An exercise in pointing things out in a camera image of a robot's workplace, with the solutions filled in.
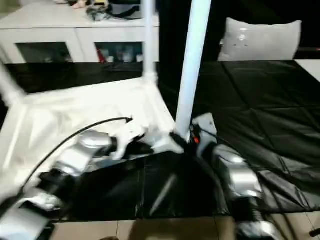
white cabinet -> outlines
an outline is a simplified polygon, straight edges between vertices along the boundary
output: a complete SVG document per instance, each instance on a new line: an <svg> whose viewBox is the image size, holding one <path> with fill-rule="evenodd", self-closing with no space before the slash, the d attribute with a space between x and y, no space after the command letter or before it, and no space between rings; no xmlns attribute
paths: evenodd
<svg viewBox="0 0 320 240"><path fill-rule="evenodd" d="M154 60L159 61L157 15L153 26ZM29 4L0 20L5 63L140 62L143 41L143 19L93 22L85 9L52 0Z"/></svg>
<svg viewBox="0 0 320 240"><path fill-rule="evenodd" d="M140 62L143 27L77 28L86 62ZM159 28L153 28L154 61L159 61Z"/></svg>
<svg viewBox="0 0 320 240"><path fill-rule="evenodd" d="M7 63L85 62L73 28L2 29L0 45Z"/></svg>

cabinet glass door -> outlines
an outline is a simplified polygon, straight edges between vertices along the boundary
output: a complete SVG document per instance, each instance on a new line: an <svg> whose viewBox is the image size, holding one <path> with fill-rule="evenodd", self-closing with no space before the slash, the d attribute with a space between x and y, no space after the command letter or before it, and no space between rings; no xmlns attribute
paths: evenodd
<svg viewBox="0 0 320 240"><path fill-rule="evenodd" d="M137 63L143 61L142 42L96 42L100 63Z"/></svg>
<svg viewBox="0 0 320 240"><path fill-rule="evenodd" d="M65 42L16 43L26 63L72 63Z"/></svg>

white pillow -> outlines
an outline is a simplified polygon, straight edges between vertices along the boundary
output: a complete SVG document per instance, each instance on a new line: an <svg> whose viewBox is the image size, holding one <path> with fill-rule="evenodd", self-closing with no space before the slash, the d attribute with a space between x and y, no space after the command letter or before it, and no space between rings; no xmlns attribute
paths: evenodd
<svg viewBox="0 0 320 240"><path fill-rule="evenodd" d="M226 20L219 61L293 59L300 43L301 21L288 24L252 25Z"/></svg>

white metal frame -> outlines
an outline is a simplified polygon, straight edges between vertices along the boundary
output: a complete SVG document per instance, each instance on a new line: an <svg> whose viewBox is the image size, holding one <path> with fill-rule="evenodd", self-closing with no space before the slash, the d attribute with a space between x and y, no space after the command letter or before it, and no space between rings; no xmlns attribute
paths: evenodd
<svg viewBox="0 0 320 240"><path fill-rule="evenodd" d="M59 43L66 44L72 61L85 61L83 51L74 28L31 28L1 30L0 45L5 49L6 58L15 64L25 64L16 44L18 43Z"/></svg>

black connector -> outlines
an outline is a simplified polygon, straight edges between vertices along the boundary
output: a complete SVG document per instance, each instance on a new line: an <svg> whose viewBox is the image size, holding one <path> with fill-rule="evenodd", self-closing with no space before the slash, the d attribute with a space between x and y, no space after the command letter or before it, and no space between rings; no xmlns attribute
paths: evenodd
<svg viewBox="0 0 320 240"><path fill-rule="evenodd" d="M72 197L71 195L76 185L76 180L73 176L54 168L50 172L41 173L39 178L41 182L37 188L56 196L63 202L68 202Z"/></svg>

